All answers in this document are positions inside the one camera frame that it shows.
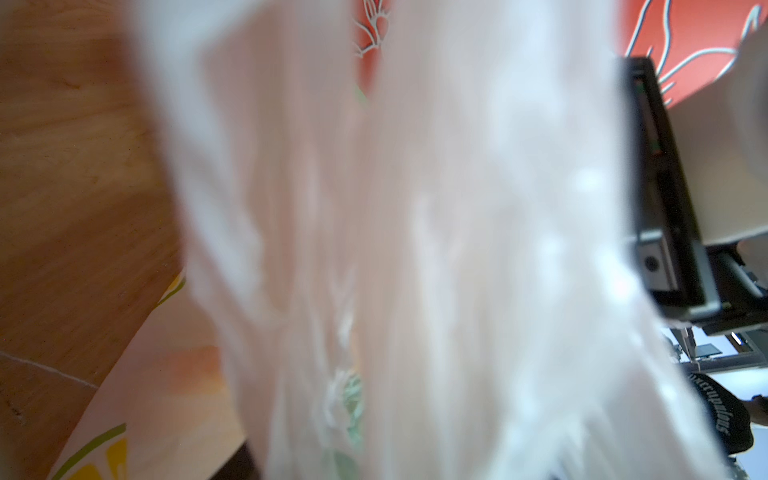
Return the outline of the white lemon-print plastic bag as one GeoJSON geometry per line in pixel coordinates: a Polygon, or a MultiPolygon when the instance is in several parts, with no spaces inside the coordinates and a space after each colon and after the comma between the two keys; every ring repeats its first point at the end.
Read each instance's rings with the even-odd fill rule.
{"type": "Polygon", "coordinates": [[[724,479],[633,255],[617,1],[133,1],[184,255],[55,479],[724,479]]]}

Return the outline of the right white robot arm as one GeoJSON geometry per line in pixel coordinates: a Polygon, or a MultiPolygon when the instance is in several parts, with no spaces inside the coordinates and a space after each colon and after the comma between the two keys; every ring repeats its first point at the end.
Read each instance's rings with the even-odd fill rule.
{"type": "Polygon", "coordinates": [[[674,107],[645,57],[624,63],[633,127],[634,255],[666,322],[710,335],[767,324],[767,284],[742,240],[767,231],[767,31],[674,107]]]}

